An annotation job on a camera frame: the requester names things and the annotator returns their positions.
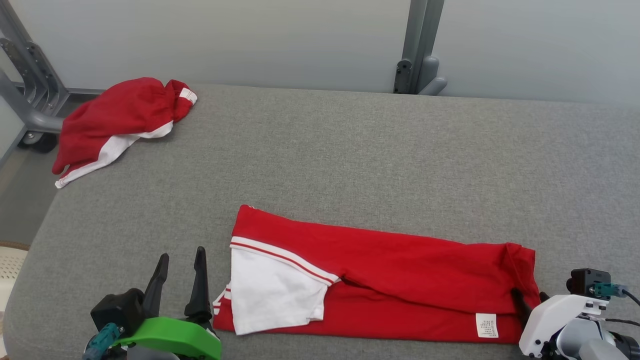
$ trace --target red and white clothing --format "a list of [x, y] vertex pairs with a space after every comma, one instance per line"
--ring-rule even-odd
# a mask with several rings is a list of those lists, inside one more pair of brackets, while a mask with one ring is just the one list
[[153, 78], [113, 85], [62, 122], [53, 165], [58, 188], [114, 162], [139, 138], [160, 138], [182, 120], [198, 97], [185, 83]]
[[540, 303], [535, 252], [298, 222], [243, 205], [214, 328], [517, 343], [510, 291]]

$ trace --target gray floor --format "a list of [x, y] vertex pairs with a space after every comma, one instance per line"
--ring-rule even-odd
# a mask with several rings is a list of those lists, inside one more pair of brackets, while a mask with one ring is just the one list
[[[72, 95], [58, 116], [66, 117], [94, 95]], [[31, 245], [58, 189], [51, 173], [58, 149], [48, 154], [14, 149], [0, 168], [0, 241]]]

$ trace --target gray table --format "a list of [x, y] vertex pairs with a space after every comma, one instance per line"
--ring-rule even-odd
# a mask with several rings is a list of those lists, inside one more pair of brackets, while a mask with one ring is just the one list
[[[191, 114], [56, 196], [4, 321], [12, 360], [79, 359], [90, 309], [144, 288], [171, 255], [161, 314], [181, 316], [203, 245], [229, 279], [238, 207], [295, 220], [537, 250], [640, 294], [640, 112], [591, 104], [194, 86]], [[640, 318], [630, 300], [610, 317]], [[640, 339], [629, 325], [614, 329]], [[225, 359], [523, 359], [516, 346], [220, 334]]]

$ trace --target black cable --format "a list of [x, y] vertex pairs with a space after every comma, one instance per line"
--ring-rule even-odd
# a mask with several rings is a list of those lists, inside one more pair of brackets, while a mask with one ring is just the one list
[[608, 322], [621, 322], [621, 323], [628, 323], [628, 324], [635, 325], [635, 326], [640, 326], [640, 322], [635, 322], [635, 321], [632, 321], [632, 320], [622, 320], [622, 319], [610, 319], [610, 318], [607, 318], [607, 319], [605, 319], [605, 321], [608, 321]]
[[638, 300], [637, 297], [634, 296], [634, 294], [630, 293], [629, 291], [622, 289], [622, 293], [625, 294], [626, 296], [630, 297], [631, 300], [635, 301], [636, 304], [638, 304], [640, 306], [640, 300]]

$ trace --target care label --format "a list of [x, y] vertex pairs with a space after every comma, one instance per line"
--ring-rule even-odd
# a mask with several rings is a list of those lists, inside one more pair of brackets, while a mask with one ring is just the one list
[[495, 314], [476, 314], [478, 338], [497, 338], [498, 327]]
[[198, 100], [198, 96], [187, 88], [182, 88], [180, 92], [180, 97], [184, 97], [185, 99], [191, 101], [191, 104], [195, 104], [196, 100]]

